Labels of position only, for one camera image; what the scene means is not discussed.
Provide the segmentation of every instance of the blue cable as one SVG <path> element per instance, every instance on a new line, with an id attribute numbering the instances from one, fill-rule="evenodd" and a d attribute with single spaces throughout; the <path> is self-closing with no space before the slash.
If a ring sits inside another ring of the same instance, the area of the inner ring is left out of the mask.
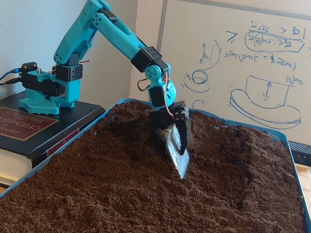
<path id="1" fill-rule="evenodd" d="M 9 74 L 12 74 L 12 73 L 13 73 L 12 71 L 9 71 L 9 72 L 5 73 L 5 74 L 0 78 L 0 81 L 1 81 L 2 79 L 4 79 L 6 76 L 8 76 Z"/>
<path id="2" fill-rule="evenodd" d="M 20 69 L 17 68 L 17 69 L 12 69 L 10 70 L 9 72 L 6 72 L 1 78 L 0 78 L 0 81 L 2 79 L 4 79 L 6 76 L 8 76 L 9 74 L 16 74 L 16 73 L 19 73 Z"/>

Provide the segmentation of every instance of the red book label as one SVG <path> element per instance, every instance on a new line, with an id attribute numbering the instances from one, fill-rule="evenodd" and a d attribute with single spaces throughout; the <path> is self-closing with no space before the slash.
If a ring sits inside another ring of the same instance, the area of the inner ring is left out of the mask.
<path id="1" fill-rule="evenodd" d="M 0 107 L 0 135 L 26 141 L 58 120 Z"/>
<path id="2" fill-rule="evenodd" d="M 76 129 L 71 134 L 69 134 L 67 137 L 65 137 L 63 140 L 58 142 L 56 145 L 54 145 L 51 149 L 47 152 L 47 157 L 49 157 L 51 154 L 53 154 L 55 151 L 57 151 L 59 148 L 61 148 L 63 145 L 65 145 L 67 142 L 69 142 L 73 137 L 75 137 L 80 132 L 80 129 Z"/>

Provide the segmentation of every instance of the red wire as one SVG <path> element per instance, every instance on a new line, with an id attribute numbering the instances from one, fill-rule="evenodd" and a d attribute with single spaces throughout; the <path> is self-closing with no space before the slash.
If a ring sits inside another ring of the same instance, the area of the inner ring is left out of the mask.
<path id="1" fill-rule="evenodd" d="M 174 117 L 174 115 L 170 112 L 169 107 L 167 106 L 167 102 L 166 102 L 166 92 L 167 92 L 167 88 L 169 86 L 169 73 L 166 71 L 165 72 L 165 91 L 164 91 L 164 103 L 165 103 L 165 109 L 166 112 L 171 116 Z"/>
<path id="2" fill-rule="evenodd" d="M 87 49 L 87 53 L 88 53 L 88 60 L 83 61 L 83 62 L 79 62 L 80 64 L 88 63 L 91 60 L 91 53 L 90 53 L 89 49 Z"/>

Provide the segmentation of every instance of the white wall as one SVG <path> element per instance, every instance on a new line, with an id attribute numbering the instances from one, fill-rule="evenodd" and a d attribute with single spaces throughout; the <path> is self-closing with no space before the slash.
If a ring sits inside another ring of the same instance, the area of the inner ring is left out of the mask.
<path id="1" fill-rule="evenodd" d="M 235 5 L 249 6 L 273 11 L 290 12 L 300 15 L 311 16 L 310 0 L 214 0 L 214 2 L 230 3 Z M 148 46 L 157 46 L 159 30 L 163 12 L 164 0 L 138 0 L 138 12 L 136 22 L 136 34 Z M 137 81 L 145 76 L 132 69 L 130 98 L 148 101 L 148 93 L 137 89 Z M 142 87 L 148 85 L 148 81 L 141 83 Z"/>
<path id="2" fill-rule="evenodd" d="M 135 31 L 138 0 L 108 2 L 112 11 Z M 32 61 L 45 71 L 51 70 L 55 50 L 85 3 L 86 0 L 0 0 L 0 75 Z M 84 66 L 80 100 L 108 108 L 127 98 L 131 63 L 99 34 L 91 53 L 92 61 Z M 23 90 L 19 83 L 1 86 L 0 98 Z"/>

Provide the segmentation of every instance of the book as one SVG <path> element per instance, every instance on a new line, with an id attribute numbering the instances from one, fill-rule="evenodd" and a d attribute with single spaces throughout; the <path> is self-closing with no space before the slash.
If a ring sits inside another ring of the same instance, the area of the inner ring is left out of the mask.
<path id="1" fill-rule="evenodd" d="M 51 156 L 80 131 L 100 118 L 105 109 L 77 101 L 59 115 L 29 114 L 19 108 L 21 92 L 0 100 L 0 186 L 11 186 Z"/>

